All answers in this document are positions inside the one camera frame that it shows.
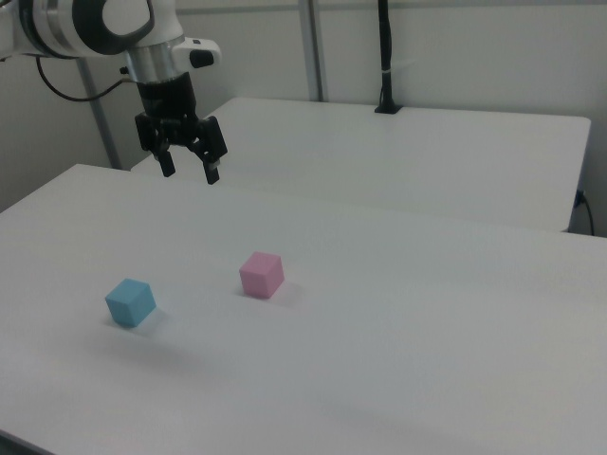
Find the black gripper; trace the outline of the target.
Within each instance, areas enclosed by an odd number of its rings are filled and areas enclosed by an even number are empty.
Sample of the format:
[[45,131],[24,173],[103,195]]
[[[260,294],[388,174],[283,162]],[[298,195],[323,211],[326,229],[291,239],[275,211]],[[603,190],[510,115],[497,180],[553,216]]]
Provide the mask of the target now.
[[201,160],[207,183],[218,182],[218,167],[228,148],[217,118],[198,118],[191,76],[138,82],[137,88],[143,105],[143,112],[135,117],[139,144],[153,155],[163,176],[175,173],[170,143],[191,143],[189,150]]

